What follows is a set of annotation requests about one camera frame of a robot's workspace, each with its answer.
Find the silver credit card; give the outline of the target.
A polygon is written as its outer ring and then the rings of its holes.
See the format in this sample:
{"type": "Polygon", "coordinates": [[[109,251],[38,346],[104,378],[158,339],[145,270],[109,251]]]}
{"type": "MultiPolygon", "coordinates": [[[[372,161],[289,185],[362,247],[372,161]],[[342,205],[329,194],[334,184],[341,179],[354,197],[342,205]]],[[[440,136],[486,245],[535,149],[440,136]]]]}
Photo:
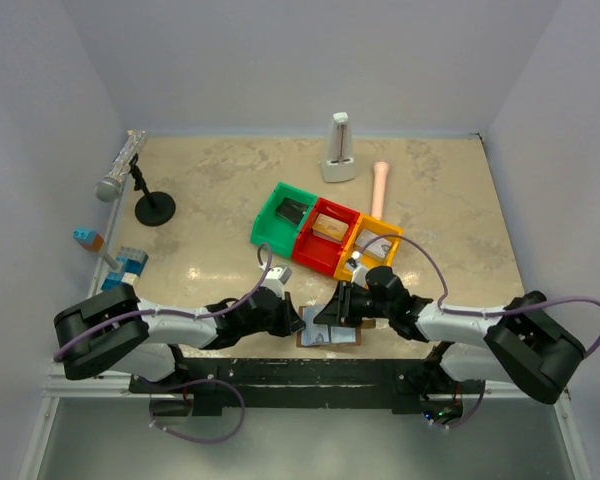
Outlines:
{"type": "Polygon", "coordinates": [[[316,316],[323,310],[323,308],[323,305],[305,306],[303,308],[302,319],[305,322],[305,329],[301,333],[301,346],[323,346],[329,343],[329,327],[327,325],[319,325],[314,322],[316,316]]]}

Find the brown leather card holder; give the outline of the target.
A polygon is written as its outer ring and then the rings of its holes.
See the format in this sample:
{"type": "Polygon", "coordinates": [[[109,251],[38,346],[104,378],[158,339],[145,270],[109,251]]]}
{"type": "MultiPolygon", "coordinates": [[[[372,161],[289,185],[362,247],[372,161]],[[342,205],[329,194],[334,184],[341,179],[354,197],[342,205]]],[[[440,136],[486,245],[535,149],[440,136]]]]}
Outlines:
{"type": "Polygon", "coordinates": [[[350,327],[330,327],[330,341],[327,345],[303,347],[300,345],[301,332],[296,334],[296,346],[298,348],[318,348],[327,346],[354,346],[360,345],[362,342],[362,330],[374,329],[376,327],[375,319],[364,319],[362,324],[355,328],[350,327]]]}

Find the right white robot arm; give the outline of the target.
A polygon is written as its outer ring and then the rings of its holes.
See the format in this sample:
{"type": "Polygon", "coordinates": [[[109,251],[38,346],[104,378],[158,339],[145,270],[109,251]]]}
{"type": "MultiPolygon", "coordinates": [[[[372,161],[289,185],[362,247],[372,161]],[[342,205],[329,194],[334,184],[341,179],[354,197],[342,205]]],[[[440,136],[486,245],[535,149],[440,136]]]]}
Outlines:
{"type": "Polygon", "coordinates": [[[544,299],[534,291],[504,307],[450,313],[430,298],[411,294],[391,268],[381,266],[371,269],[362,285],[339,282],[314,321],[356,328],[365,319],[385,319],[403,339],[435,343],[410,377],[422,392],[465,381],[499,381],[553,404],[586,349],[540,309],[544,299]]]}

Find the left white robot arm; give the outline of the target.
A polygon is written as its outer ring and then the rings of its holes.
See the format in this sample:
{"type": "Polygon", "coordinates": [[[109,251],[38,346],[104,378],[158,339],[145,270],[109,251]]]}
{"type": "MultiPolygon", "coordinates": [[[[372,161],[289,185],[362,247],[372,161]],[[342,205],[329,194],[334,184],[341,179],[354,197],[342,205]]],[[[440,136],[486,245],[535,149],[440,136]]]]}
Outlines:
{"type": "Polygon", "coordinates": [[[64,366],[69,380],[115,370],[159,382],[178,369],[181,345],[221,350],[256,333],[288,337],[304,327],[290,294],[266,287],[241,299],[178,310],[142,299],[132,286],[120,284],[55,316],[53,360],[64,366]]]}

